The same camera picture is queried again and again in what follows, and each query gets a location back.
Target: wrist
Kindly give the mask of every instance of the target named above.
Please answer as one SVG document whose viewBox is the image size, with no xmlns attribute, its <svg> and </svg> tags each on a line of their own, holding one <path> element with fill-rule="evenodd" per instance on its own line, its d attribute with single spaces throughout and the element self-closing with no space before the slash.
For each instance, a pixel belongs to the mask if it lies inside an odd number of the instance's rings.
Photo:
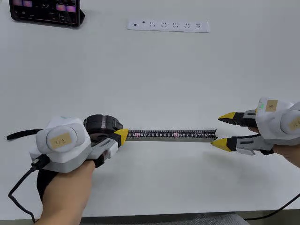
<svg viewBox="0 0 300 225">
<path fill-rule="evenodd" d="M 78 209 L 61 209 L 49 212 L 43 210 L 41 218 L 38 221 L 38 225 L 78 225 L 81 221 L 82 210 Z"/>
</svg>

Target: power strip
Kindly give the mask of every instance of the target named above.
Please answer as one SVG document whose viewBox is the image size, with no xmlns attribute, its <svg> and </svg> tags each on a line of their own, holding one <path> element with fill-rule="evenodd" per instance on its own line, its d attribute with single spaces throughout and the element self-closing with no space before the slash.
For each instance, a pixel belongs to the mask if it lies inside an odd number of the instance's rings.
<svg viewBox="0 0 300 225">
<path fill-rule="evenodd" d="M 128 30 L 156 30 L 172 32 L 196 32 L 209 33 L 210 25 L 208 22 L 179 22 L 167 20 L 129 20 Z"/>
</svg>

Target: paper label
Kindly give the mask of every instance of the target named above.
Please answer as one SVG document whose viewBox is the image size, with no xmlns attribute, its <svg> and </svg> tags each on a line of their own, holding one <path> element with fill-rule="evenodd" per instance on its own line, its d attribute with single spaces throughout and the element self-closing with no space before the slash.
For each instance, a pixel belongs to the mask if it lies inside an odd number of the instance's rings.
<svg viewBox="0 0 300 225">
<path fill-rule="evenodd" d="M 275 112 L 277 109 L 278 100 L 268 100 L 266 112 Z"/>
<path fill-rule="evenodd" d="M 62 135 L 50 139 L 50 144 L 53 149 L 63 147 L 70 143 L 72 143 L 72 138 L 69 133 L 64 133 Z"/>
<path fill-rule="evenodd" d="M 295 131 L 300 128 L 300 116 L 289 123 L 289 128 L 291 131 Z"/>
</svg>

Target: gray floor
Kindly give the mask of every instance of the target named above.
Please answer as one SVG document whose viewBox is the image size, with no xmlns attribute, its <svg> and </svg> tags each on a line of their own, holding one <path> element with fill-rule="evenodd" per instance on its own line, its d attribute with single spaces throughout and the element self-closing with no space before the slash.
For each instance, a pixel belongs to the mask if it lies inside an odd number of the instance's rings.
<svg viewBox="0 0 300 225">
<path fill-rule="evenodd" d="M 260 217 L 269 214 L 269 211 L 254 211 L 254 212 L 239 212 L 238 214 L 243 218 Z M 148 221 L 149 218 L 157 221 L 172 220 L 178 221 L 182 215 L 164 215 L 164 216 L 137 216 L 134 220 L 138 220 L 140 223 Z M 122 221 L 124 224 L 131 220 L 133 217 L 96 217 L 96 218 L 83 218 L 81 225 L 97 225 L 105 224 L 112 225 Z M 284 210 L 273 217 L 250 221 L 251 225 L 299 225 L 300 224 L 300 210 Z M 5 220 L 0 221 L 0 225 L 31 225 L 30 220 Z"/>
</svg>

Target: tape measure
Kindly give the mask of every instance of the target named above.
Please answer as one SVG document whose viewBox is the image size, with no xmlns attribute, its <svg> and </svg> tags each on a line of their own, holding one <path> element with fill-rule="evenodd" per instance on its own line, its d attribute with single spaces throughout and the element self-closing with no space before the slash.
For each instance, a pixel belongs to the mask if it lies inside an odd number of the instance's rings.
<svg viewBox="0 0 300 225">
<path fill-rule="evenodd" d="M 84 126 L 91 140 L 99 142 L 108 134 L 123 129 L 114 117 L 93 115 L 84 120 Z M 212 142 L 216 139 L 216 129 L 200 130 L 130 130 L 127 141 L 164 141 L 164 142 Z"/>
<path fill-rule="evenodd" d="M 127 141 L 212 142 L 216 130 L 130 130 Z"/>
</svg>

